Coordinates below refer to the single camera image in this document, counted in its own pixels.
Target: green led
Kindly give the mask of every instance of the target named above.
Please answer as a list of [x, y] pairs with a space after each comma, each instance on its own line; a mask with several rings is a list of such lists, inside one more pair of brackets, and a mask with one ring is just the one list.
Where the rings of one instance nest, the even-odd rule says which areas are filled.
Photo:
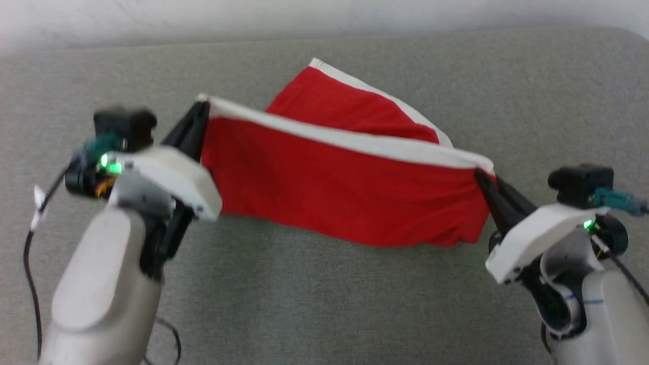
[[593, 220], [585, 221], [583, 223], [583, 228], [586, 231], [590, 231], [591, 229], [595, 228], [595, 221], [593, 221]]
[[105, 155], [103, 155], [103, 156], [99, 159], [99, 164], [100, 164], [101, 167], [103, 167], [103, 168], [105, 168], [106, 166], [108, 166], [108, 153], [105, 154]]
[[106, 167], [106, 171], [109, 173], [113, 173], [115, 175], [119, 175], [122, 171], [121, 164], [119, 162], [115, 162], [114, 164], [110, 164]]

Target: robotic arm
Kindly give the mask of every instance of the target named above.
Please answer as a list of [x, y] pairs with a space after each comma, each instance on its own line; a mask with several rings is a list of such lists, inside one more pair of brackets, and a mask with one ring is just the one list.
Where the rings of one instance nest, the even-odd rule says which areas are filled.
[[[200, 164], [209, 112], [209, 103], [195, 103], [156, 146], [152, 114], [95, 115], [97, 138], [77, 153], [65, 182], [72, 194], [108, 204], [92, 219], [58, 284], [40, 365], [141, 363], [164, 263], [193, 219], [215, 221], [223, 205]], [[559, 202], [540, 208], [502, 179], [481, 170], [476, 179], [498, 229], [489, 240], [487, 270], [498, 284], [521, 283], [531, 293], [557, 363], [645, 364], [646, 308], [628, 273], [607, 270], [600, 260], [619, 263], [628, 246], [610, 208], [640, 213], [646, 204], [629, 204], [613, 192], [612, 170], [598, 166], [553, 173]]]

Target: folded fabric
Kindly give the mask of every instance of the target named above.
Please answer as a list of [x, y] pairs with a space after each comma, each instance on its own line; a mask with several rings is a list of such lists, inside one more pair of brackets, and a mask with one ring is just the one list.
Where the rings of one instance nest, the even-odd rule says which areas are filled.
[[377, 246], [477, 241], [474, 171], [493, 163], [401, 100], [317, 59], [266, 112], [209, 100], [202, 163], [224, 213]]

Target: white wall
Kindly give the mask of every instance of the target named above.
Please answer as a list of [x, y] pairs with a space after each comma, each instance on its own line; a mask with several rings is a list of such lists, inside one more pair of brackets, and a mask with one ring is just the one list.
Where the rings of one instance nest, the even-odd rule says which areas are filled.
[[649, 0], [0, 0], [0, 53], [581, 24], [649, 38]]

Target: gray table surface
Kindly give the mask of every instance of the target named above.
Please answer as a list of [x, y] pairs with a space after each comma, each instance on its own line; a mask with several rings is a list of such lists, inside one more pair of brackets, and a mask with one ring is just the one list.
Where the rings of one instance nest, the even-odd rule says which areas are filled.
[[[21, 253], [34, 207], [92, 112], [146, 105], [163, 135], [200, 92], [263, 109], [311, 57], [393, 94], [458, 148], [537, 203], [548, 173], [613, 166], [649, 196], [649, 46], [613, 29], [517, 29], [407, 38], [175, 45], [0, 58], [0, 363], [33, 364]], [[98, 202], [60, 192], [34, 239], [44, 312]], [[649, 222], [622, 215], [623, 257], [649, 285]], [[183, 364], [545, 364], [539, 318], [520, 287], [496, 286], [485, 239], [442, 249], [380, 249], [268, 221], [194, 224], [167, 266], [160, 314], [179, 329]], [[170, 364], [155, 330], [151, 358]]]

